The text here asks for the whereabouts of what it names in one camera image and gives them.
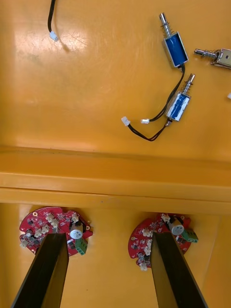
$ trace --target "red circuit board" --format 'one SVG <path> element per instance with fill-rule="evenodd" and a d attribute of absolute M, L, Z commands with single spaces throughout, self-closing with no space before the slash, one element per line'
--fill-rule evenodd
<path fill-rule="evenodd" d="M 58 228 L 54 228 L 47 220 L 46 216 L 48 213 L 51 213 L 54 219 L 58 220 Z M 92 236 L 93 232 L 90 231 L 90 225 L 85 221 L 85 219 L 75 211 L 68 211 L 66 213 L 60 207 L 43 207 L 34 212 L 28 214 L 19 227 L 19 230 L 26 232 L 27 230 L 32 231 L 32 236 L 27 237 L 26 234 L 20 235 L 21 241 L 27 241 L 27 248 L 32 251 L 34 254 L 39 249 L 44 237 L 49 233 L 66 233 L 67 239 L 67 248 L 69 256 L 73 256 L 78 253 L 75 249 L 75 240 L 70 237 L 70 222 L 73 214 L 76 213 L 76 216 L 82 221 L 86 226 L 86 231 L 83 233 L 83 239 L 87 239 Z M 40 237 L 35 238 L 34 234 L 37 230 L 42 229 L 43 226 L 48 226 L 49 231 L 46 234 L 42 234 Z"/>
<path fill-rule="evenodd" d="M 191 222 L 190 218 L 186 218 L 183 215 L 177 215 L 177 214 L 168 214 L 168 215 L 173 216 L 175 218 L 179 218 L 182 221 L 182 224 L 185 229 L 189 227 L 189 224 Z M 140 263 L 145 262 L 147 267 L 150 268 L 151 267 L 150 257 L 146 257 L 146 260 L 144 260 L 142 254 L 145 255 L 144 249 L 147 247 L 147 243 L 149 240 L 152 239 L 152 237 L 144 236 L 142 233 L 143 229 L 148 229 L 151 232 L 158 232 L 158 233 L 170 232 L 170 230 L 162 220 L 161 214 L 158 214 L 154 219 L 147 218 L 146 220 L 144 220 L 132 232 L 128 242 L 128 253 L 132 259 L 138 258 L 136 261 L 137 265 L 140 265 Z M 184 241 L 184 243 L 180 243 L 181 239 L 183 239 L 181 235 L 179 235 L 176 238 L 177 238 L 177 243 L 180 246 L 180 249 L 182 250 L 183 254 L 185 254 L 186 251 L 189 249 L 191 243 L 186 241 Z"/>

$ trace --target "round circuit board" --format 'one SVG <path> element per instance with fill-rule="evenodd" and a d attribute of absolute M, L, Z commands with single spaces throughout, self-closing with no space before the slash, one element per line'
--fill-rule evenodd
<path fill-rule="evenodd" d="M 184 215 L 177 214 L 169 214 L 169 216 L 177 218 L 185 229 L 189 227 L 191 222 L 190 218 L 186 218 Z M 130 236 L 128 242 L 128 253 L 132 259 L 137 258 L 136 264 L 139 266 L 145 265 L 146 268 L 151 267 L 150 253 L 153 232 L 170 232 L 168 224 L 163 221 L 161 214 L 158 214 L 154 219 L 147 218 L 144 220 L 135 228 Z M 174 237 L 176 238 L 183 254 L 185 254 L 191 243 L 184 240 L 181 235 L 174 235 Z"/>
<path fill-rule="evenodd" d="M 60 207 L 43 207 L 28 214 L 19 227 L 24 232 L 20 235 L 22 247 L 27 247 L 34 254 L 39 249 L 44 237 L 48 233 L 66 233 L 69 256 L 78 253 L 75 240 L 70 237 L 70 227 L 75 221 L 80 221 L 84 226 L 83 239 L 92 236 L 90 225 L 75 211 L 63 212 Z"/>

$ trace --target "yellow ledge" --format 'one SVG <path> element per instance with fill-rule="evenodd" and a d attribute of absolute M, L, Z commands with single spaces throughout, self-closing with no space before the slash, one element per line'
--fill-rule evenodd
<path fill-rule="evenodd" d="M 1 148 L 0 201 L 231 214 L 226 162 Z"/>

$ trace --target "black wire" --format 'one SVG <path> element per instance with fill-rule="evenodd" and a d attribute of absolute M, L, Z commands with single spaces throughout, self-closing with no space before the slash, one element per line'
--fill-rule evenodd
<path fill-rule="evenodd" d="M 158 115 L 156 115 L 155 117 L 153 117 L 152 119 L 150 119 L 150 120 L 149 120 L 150 122 L 154 122 L 154 121 L 158 120 L 160 117 L 162 117 L 162 116 L 164 115 L 164 113 L 165 113 L 165 111 L 166 111 L 166 109 L 167 109 L 168 104 L 170 103 L 171 99 L 173 98 L 173 96 L 175 95 L 177 89 L 179 88 L 179 86 L 180 86 L 180 84 L 181 84 L 181 82 L 182 82 L 182 80 L 183 80 L 183 78 L 184 78 L 184 74 L 185 74 L 185 65 L 184 65 L 184 63 L 181 64 L 180 67 L 181 67 L 181 69 L 182 69 L 182 76 L 181 76 L 179 82 L 177 83 L 177 85 L 175 86 L 175 88 L 174 88 L 174 89 L 172 90 L 172 92 L 170 93 L 170 95 L 169 95 L 169 97 L 168 97 L 168 99 L 167 99 L 167 102 L 166 102 L 164 108 L 158 113 Z"/>
<path fill-rule="evenodd" d="M 52 17 L 53 17 L 53 13 L 54 13 L 54 6 L 55 6 L 55 0 L 51 0 L 51 7 L 50 7 L 50 12 L 49 12 L 48 21 L 47 21 L 47 26 L 48 26 L 49 32 L 52 31 L 51 22 L 52 22 Z"/>
<path fill-rule="evenodd" d="M 176 94 L 176 91 L 177 89 L 179 88 L 183 78 L 184 78 L 184 74 L 185 74 L 185 65 L 184 64 L 181 64 L 181 69 L 182 69 L 182 76 L 179 80 L 179 82 L 177 83 L 177 85 L 174 87 L 174 89 L 172 90 L 172 92 L 170 93 L 168 99 L 167 99 L 167 102 L 164 106 L 164 108 L 158 113 L 158 115 L 156 115 L 154 118 L 150 119 L 149 121 L 150 122 L 153 122 L 153 121 L 156 121 L 158 120 L 160 117 L 162 117 L 168 107 L 168 104 L 170 103 L 171 99 L 173 98 L 173 96 Z M 171 119 L 167 119 L 165 125 L 154 135 L 152 136 L 151 138 L 147 138 L 145 135 L 141 134 L 139 131 L 137 131 L 131 124 L 128 125 L 128 128 L 137 136 L 147 140 L 147 141 L 155 141 L 159 136 L 160 134 L 163 132 L 163 130 L 167 127 L 167 124 L 169 122 L 172 122 Z"/>
<path fill-rule="evenodd" d="M 165 125 L 151 138 L 147 138 L 145 135 L 141 134 L 139 131 L 137 131 L 131 124 L 128 125 L 128 128 L 137 136 L 147 140 L 147 141 L 155 141 L 159 135 L 162 133 L 162 131 L 167 127 L 168 122 L 172 122 L 170 119 L 167 119 Z"/>

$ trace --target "blue solenoid coil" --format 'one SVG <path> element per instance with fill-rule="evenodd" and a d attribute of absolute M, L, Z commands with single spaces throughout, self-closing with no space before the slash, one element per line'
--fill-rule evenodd
<path fill-rule="evenodd" d="M 167 52 L 167 56 L 174 67 L 179 67 L 181 64 L 189 60 L 181 37 L 178 32 L 172 32 L 166 19 L 165 13 L 161 13 L 159 17 L 162 23 L 162 28 L 165 32 L 163 45 Z"/>
<path fill-rule="evenodd" d="M 186 106 L 191 99 L 191 96 L 188 95 L 188 92 L 194 78 L 195 74 L 190 74 L 189 79 L 185 82 L 185 86 L 183 87 L 183 89 L 177 92 L 177 94 L 173 97 L 166 111 L 167 118 L 174 121 L 180 120 Z"/>

